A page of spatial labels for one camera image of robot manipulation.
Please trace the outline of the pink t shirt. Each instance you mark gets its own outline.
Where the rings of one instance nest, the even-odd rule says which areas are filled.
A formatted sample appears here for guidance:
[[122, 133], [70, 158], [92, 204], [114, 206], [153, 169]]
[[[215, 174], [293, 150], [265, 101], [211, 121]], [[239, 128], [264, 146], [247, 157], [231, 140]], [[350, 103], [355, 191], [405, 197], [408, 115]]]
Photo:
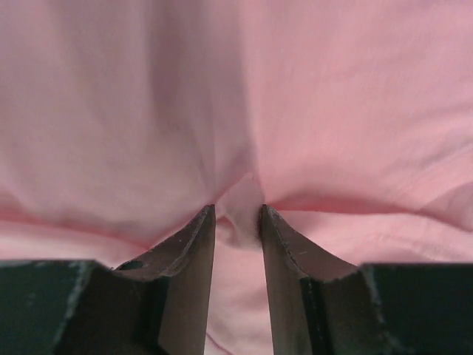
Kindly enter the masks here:
[[3, 1], [1, 258], [118, 266], [217, 212], [207, 354], [271, 354], [259, 207], [472, 260], [470, 1]]

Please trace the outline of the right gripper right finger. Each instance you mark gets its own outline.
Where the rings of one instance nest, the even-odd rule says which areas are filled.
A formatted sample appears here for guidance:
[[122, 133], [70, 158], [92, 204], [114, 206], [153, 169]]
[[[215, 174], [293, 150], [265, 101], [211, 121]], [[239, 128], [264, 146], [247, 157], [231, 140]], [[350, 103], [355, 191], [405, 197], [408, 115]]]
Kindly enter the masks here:
[[472, 265], [355, 266], [259, 214], [275, 354], [470, 354]]

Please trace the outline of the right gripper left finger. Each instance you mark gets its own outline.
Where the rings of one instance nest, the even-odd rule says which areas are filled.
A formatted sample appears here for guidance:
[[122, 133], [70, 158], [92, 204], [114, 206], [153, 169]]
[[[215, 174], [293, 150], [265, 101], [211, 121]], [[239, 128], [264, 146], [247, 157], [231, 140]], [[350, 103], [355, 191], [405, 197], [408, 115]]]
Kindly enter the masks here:
[[3, 354], [202, 354], [216, 215], [117, 268], [92, 260], [1, 263]]

